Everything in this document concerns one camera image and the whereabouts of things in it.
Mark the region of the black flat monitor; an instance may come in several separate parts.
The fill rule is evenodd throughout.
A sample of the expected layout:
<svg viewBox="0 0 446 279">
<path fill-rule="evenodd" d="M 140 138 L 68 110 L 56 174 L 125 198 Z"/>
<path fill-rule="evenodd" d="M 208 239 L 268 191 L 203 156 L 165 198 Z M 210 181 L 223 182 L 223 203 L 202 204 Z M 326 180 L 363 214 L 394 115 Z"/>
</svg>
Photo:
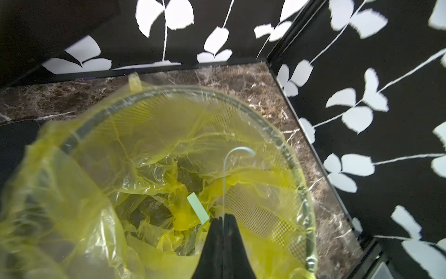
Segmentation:
<svg viewBox="0 0 446 279">
<path fill-rule="evenodd" d="M 117 1 L 1 1 L 1 87 L 118 15 Z"/>
</svg>

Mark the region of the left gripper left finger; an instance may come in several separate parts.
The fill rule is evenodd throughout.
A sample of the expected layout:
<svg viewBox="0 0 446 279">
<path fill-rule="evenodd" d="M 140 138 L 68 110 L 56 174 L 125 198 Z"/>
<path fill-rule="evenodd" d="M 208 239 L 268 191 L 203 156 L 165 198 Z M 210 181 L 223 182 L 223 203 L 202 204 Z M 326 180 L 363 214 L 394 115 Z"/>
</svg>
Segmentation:
<svg viewBox="0 0 446 279">
<path fill-rule="evenodd" d="M 223 221 L 213 219 L 192 279 L 223 278 Z"/>
</svg>

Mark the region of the yellow plastic bin liner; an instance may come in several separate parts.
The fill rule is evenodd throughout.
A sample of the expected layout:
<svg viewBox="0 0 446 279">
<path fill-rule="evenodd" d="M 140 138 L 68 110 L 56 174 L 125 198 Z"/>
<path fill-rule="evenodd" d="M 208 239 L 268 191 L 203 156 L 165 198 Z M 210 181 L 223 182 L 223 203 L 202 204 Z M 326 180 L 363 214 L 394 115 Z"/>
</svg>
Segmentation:
<svg viewBox="0 0 446 279">
<path fill-rule="evenodd" d="M 242 101 L 129 83 L 49 122 L 5 185 L 3 279 L 313 279 L 311 195 Z"/>
</svg>

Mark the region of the black monitor stand base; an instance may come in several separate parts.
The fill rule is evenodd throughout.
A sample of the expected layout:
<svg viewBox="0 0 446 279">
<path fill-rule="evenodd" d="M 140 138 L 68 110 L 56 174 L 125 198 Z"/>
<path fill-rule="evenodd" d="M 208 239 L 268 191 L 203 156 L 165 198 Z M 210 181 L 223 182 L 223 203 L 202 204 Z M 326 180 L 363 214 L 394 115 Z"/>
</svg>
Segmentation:
<svg viewBox="0 0 446 279">
<path fill-rule="evenodd" d="M 34 120 L 1 124 L 1 190 L 24 157 L 25 147 L 36 138 L 40 125 Z"/>
</svg>

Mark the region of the mesh trash bin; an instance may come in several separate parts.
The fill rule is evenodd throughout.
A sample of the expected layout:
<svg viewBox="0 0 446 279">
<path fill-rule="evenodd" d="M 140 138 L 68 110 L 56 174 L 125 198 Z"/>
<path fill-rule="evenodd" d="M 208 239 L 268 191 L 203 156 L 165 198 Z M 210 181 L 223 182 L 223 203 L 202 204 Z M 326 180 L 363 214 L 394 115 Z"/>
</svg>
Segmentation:
<svg viewBox="0 0 446 279">
<path fill-rule="evenodd" d="M 313 279 L 315 217 L 303 170 L 281 132 L 209 88 L 123 91 L 77 119 L 62 143 L 110 199 L 150 279 L 194 272 L 211 219 L 233 215 L 259 279 Z"/>
</svg>

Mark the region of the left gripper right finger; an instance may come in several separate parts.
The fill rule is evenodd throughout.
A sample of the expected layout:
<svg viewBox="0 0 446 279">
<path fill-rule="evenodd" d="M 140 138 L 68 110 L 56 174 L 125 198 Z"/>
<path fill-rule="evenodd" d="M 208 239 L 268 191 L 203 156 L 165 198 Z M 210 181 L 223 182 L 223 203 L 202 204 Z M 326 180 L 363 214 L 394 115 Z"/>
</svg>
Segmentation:
<svg viewBox="0 0 446 279">
<path fill-rule="evenodd" d="M 255 279 L 233 215 L 224 215 L 224 278 Z"/>
</svg>

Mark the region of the sticky note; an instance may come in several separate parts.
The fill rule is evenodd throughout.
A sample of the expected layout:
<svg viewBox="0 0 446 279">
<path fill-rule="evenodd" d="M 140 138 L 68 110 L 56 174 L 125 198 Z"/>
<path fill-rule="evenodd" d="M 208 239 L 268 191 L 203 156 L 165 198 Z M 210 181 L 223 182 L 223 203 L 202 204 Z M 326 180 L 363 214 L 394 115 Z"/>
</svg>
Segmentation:
<svg viewBox="0 0 446 279">
<path fill-rule="evenodd" d="M 210 220 L 210 217 L 209 217 L 207 211 L 205 210 L 204 206 L 199 201 L 199 199 L 195 193 L 191 193 L 187 197 L 187 200 L 188 200 L 190 206 L 192 207 L 193 211 L 196 213 L 196 216 L 198 217 L 201 224 L 205 224 L 206 222 L 208 222 Z"/>
</svg>

